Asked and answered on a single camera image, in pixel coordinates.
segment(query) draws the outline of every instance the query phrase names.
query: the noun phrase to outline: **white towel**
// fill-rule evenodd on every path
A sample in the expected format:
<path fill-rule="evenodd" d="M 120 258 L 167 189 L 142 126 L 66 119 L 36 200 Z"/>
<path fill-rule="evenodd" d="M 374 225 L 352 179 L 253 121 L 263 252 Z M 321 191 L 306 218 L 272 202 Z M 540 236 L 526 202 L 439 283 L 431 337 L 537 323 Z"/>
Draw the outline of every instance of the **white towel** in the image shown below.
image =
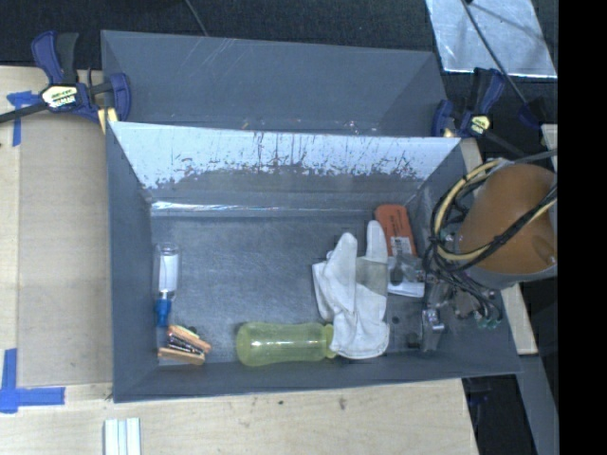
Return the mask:
<path fill-rule="evenodd" d="M 367 226 L 367 251 L 357 258 L 358 242 L 344 233 L 326 262 L 313 264 L 319 312 L 333 323 L 329 349 L 351 359 L 382 355 L 390 326 L 383 321 L 388 283 L 388 248 L 381 225 Z"/>

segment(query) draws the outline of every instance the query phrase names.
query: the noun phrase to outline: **wire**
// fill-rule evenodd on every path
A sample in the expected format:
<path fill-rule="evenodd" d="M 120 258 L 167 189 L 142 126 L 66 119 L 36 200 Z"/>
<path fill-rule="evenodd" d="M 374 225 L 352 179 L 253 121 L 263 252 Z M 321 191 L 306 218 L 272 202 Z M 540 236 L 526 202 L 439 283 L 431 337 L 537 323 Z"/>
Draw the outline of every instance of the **wire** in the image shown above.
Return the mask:
<path fill-rule="evenodd" d="M 501 61 L 495 55 L 495 52 L 493 52 L 493 49 L 491 49 L 491 46 L 489 45 L 489 42 L 487 42 L 485 35 L 483 34 L 481 29 L 478 27 L 478 24 L 474 20 L 474 17 L 472 16 L 472 12 L 470 11 L 468 4 L 466 3 L 466 0 L 460 0 L 460 1 L 462 2 L 462 5 L 464 6 L 464 10 L 468 14 L 468 18 L 470 19 L 470 22 L 476 29 L 476 33 L 478 33 L 478 36 L 481 38 L 481 41 L 483 41 L 483 44 L 485 45 L 487 52 L 490 54 L 491 59 L 493 59 L 493 61 L 496 63 L 496 65 L 500 68 L 500 71 L 502 72 L 502 74 L 504 74 L 504 77 L 508 81 L 508 84 L 510 84 L 510 87 L 514 90 L 516 95 L 519 97 L 519 100 L 521 100 L 523 102 L 524 106 L 527 106 L 528 102 L 527 102 L 526 98 L 524 97 L 521 90 L 514 83 L 514 81 L 510 78 L 510 76 L 508 76 L 508 73 L 507 73 L 506 69 L 504 68 L 504 66 L 502 65 Z"/>
<path fill-rule="evenodd" d="M 537 162 L 538 160 L 543 160 L 544 158 L 556 156 L 557 150 L 558 149 L 553 148 L 552 150 L 548 150 L 547 152 L 541 152 L 541 153 L 535 154 L 535 155 L 524 156 L 523 158 L 518 158 L 517 160 L 514 160 L 514 163 Z"/>
<path fill-rule="evenodd" d="M 193 15 L 193 18 L 196 20 L 196 23 L 198 24 L 198 26 L 200 27 L 200 30 L 202 32 L 202 34 L 205 37 L 209 37 L 209 32 L 207 31 L 207 28 L 205 27 L 205 25 L 202 23 L 202 20 L 200 20 L 200 17 L 198 16 L 198 12 L 196 11 L 196 9 L 193 7 L 192 2 L 190 2 L 190 0 L 183 0 L 186 5 L 188 6 L 188 9 L 190 9 L 190 12 Z"/>

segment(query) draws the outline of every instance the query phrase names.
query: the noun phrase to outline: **wooden table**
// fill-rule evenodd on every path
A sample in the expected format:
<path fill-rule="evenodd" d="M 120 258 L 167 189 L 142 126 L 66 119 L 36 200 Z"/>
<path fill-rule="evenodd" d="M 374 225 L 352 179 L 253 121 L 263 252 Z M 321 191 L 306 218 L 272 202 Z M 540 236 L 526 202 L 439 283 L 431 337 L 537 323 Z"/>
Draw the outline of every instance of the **wooden table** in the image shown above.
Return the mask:
<path fill-rule="evenodd" d="M 0 66 L 0 113 L 12 109 L 7 93 L 45 85 L 39 69 Z M 0 355 L 28 351 L 21 385 L 61 378 L 66 399 L 0 414 L 0 454 L 101 453 L 104 420 L 129 417 L 140 418 L 145 455 L 478 453 L 459 379 L 114 404 L 101 130 L 40 113 L 23 120 L 20 147 L 11 137 L 12 123 L 0 125 Z M 475 142 L 464 146 L 479 163 Z M 520 291 L 504 296 L 519 353 L 537 353 Z"/>

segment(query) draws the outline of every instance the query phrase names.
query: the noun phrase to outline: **yellow-green bottle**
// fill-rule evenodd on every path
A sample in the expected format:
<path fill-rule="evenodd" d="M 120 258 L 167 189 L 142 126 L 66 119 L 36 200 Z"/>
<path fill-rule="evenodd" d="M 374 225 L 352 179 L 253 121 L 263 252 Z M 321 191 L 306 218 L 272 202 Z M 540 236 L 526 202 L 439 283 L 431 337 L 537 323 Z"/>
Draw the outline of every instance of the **yellow-green bottle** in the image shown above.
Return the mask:
<path fill-rule="evenodd" d="M 314 361 L 335 357 L 329 350 L 333 325 L 319 323 L 245 323 L 236 335 L 236 353 L 246 366 Z"/>

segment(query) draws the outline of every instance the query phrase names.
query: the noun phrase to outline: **round brown object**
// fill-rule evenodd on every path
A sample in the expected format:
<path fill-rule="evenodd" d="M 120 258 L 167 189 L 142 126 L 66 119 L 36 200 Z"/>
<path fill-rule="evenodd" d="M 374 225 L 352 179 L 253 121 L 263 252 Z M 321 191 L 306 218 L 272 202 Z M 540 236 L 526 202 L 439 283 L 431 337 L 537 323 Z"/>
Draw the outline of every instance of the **round brown object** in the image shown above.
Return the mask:
<path fill-rule="evenodd" d="M 536 207 L 554 182 L 554 173 L 530 164 L 510 165 L 492 173 L 479 189 L 458 232 L 460 252 L 491 243 Z M 478 266 L 497 273 L 526 275 L 556 263 L 557 235 L 546 210 Z"/>

